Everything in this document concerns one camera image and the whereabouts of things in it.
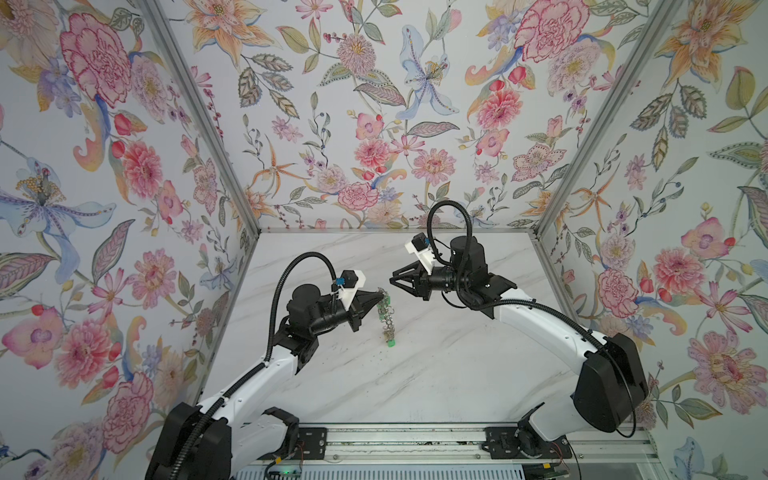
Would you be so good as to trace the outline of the round metal key organizer disc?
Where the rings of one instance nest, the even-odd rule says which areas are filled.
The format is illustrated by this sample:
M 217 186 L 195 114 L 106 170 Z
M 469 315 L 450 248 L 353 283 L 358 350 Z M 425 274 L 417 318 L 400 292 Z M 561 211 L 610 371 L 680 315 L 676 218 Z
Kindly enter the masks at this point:
M 382 323 L 383 337 L 387 345 L 388 340 L 395 340 L 395 326 L 393 321 L 395 311 L 392 307 L 389 293 L 383 288 L 379 288 L 378 292 L 382 295 L 382 298 L 377 304 L 377 314 Z

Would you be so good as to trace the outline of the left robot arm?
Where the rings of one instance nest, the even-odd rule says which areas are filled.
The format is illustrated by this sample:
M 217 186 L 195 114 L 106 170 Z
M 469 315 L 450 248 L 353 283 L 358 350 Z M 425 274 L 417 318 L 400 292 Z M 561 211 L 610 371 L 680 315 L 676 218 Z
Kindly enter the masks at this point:
M 335 288 L 322 294 L 312 284 L 294 289 L 273 338 L 270 357 L 201 403 L 181 403 L 165 420 L 146 471 L 148 479 L 229 479 L 257 459 L 275 461 L 298 445 L 298 418 L 267 400 L 311 360 L 321 335 L 363 318 L 384 299 L 384 290 Z

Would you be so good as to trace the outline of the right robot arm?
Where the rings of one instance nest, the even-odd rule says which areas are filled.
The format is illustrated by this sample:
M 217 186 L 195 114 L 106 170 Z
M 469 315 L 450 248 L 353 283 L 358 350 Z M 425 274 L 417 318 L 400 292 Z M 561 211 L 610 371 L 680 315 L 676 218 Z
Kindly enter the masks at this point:
M 514 430 L 501 433 L 499 444 L 508 443 L 521 455 L 535 457 L 583 428 L 614 433 L 626 420 L 637 419 L 636 410 L 650 388 L 629 337 L 587 329 L 492 273 L 484 248 L 474 237 L 456 237 L 449 248 L 449 259 L 442 260 L 427 235 L 415 235 L 405 245 L 415 260 L 392 273 L 391 285 L 424 301 L 434 292 L 454 292 L 462 307 L 513 327 L 577 376 L 570 392 L 533 407 Z

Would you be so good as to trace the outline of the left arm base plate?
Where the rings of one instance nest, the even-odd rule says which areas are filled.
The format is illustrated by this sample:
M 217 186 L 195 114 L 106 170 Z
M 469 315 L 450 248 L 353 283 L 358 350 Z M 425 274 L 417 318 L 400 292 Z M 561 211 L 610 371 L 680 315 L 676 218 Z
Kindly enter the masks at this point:
M 287 433 L 283 444 L 258 457 L 258 460 L 323 460 L 328 444 L 328 429 L 325 427 L 298 427 Z

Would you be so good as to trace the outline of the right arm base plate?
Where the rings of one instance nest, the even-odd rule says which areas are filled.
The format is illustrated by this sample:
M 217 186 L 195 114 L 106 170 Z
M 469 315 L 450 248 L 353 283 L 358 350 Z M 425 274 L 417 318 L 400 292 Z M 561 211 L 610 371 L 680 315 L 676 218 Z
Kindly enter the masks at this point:
M 486 427 L 485 440 L 480 448 L 489 453 L 493 460 L 561 460 L 571 459 L 572 451 L 565 436 L 546 441 L 535 432 L 518 428 L 516 425 Z

